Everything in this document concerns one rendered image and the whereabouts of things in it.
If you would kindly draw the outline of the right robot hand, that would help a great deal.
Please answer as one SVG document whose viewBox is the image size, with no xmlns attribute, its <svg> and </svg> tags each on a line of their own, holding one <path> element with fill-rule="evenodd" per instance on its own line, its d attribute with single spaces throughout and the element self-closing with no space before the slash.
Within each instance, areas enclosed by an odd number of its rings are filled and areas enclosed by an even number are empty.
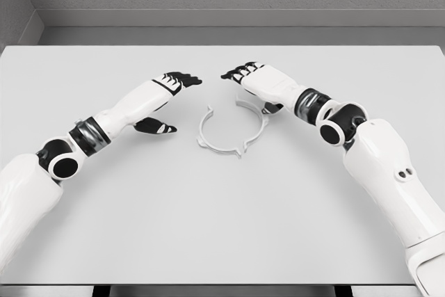
<svg viewBox="0 0 445 297">
<path fill-rule="evenodd" d="M 258 62 L 240 65 L 220 77 L 235 81 L 264 100 L 263 114 L 274 114 L 283 108 L 293 111 L 299 94 L 304 90 L 285 73 Z"/>
</svg>

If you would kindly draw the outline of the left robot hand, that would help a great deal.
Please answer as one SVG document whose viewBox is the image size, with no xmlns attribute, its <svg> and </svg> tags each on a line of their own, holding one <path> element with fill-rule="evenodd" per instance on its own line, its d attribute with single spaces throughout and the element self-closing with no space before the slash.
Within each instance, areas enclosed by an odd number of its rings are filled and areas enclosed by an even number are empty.
<svg viewBox="0 0 445 297">
<path fill-rule="evenodd" d="M 170 134 L 177 128 L 149 115 L 165 106 L 185 88 L 197 86 L 202 80 L 191 74 L 167 72 L 144 82 L 123 97 L 114 107 L 124 126 L 132 125 L 136 131 L 146 134 Z"/>
</svg>

